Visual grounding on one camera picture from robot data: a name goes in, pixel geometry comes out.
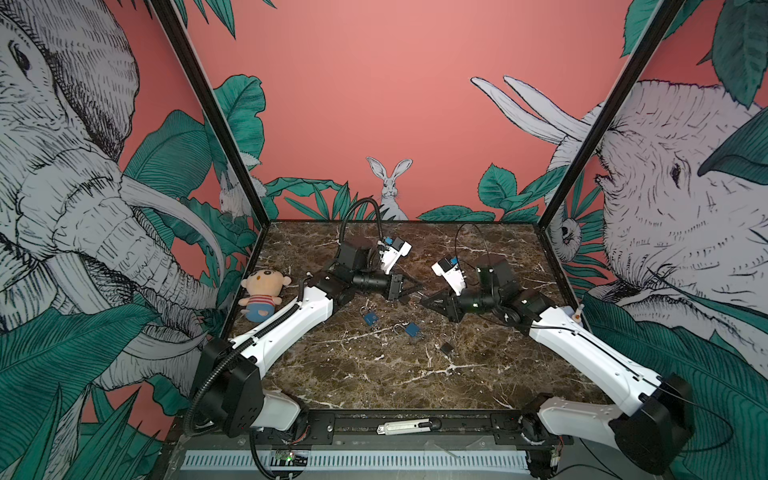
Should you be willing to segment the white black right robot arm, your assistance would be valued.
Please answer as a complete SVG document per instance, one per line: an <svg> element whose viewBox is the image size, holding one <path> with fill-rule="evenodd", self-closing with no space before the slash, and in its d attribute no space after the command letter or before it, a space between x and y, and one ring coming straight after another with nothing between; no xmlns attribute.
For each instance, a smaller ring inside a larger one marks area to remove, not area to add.
<svg viewBox="0 0 768 480"><path fill-rule="evenodd" d="M424 307L452 322L468 313L492 314L555 352L610 399L598 405L539 395L518 420L529 444L578 437L612 447L641 470L661 475L693 436L693 389L687 381L676 374L662 377L598 339L571 308L522 287L504 258L478 261L476 289L467 285L454 258L437 261L432 270L448 286L423 298Z"/></svg>

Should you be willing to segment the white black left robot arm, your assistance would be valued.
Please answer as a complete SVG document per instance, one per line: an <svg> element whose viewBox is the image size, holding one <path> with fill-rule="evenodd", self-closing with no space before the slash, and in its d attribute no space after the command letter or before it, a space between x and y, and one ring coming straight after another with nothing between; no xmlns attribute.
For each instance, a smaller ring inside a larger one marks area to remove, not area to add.
<svg viewBox="0 0 768 480"><path fill-rule="evenodd" d="M234 438L252 429L273 429L301 440L307 429L301 404L285 393L265 390L264 376L287 350L356 294L377 293L396 301L417 291L415 280L393 270L411 249L399 237L377 243L361 237L344 240L330 263L306 277L296 298L284 308L244 334L209 343L183 416L185 435L220 431Z"/></svg>

